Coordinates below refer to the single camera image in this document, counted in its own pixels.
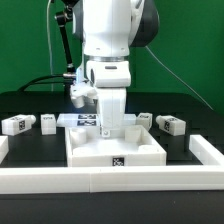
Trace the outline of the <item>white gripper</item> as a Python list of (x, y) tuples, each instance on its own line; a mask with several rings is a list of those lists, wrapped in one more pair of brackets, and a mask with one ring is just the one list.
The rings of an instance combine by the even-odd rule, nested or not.
[(118, 129), (123, 122), (126, 89), (125, 88), (97, 88), (98, 108), (101, 124), (101, 135), (110, 137), (110, 130)]

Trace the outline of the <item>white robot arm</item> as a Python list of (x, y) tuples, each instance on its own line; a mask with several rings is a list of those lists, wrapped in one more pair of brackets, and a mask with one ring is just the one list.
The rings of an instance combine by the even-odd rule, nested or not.
[(157, 35), (154, 0), (80, 0), (73, 7), (73, 32), (82, 40), (82, 63), (71, 87), (74, 105), (97, 101), (101, 135), (123, 123), (126, 88), (131, 84), (129, 49), (144, 47)]

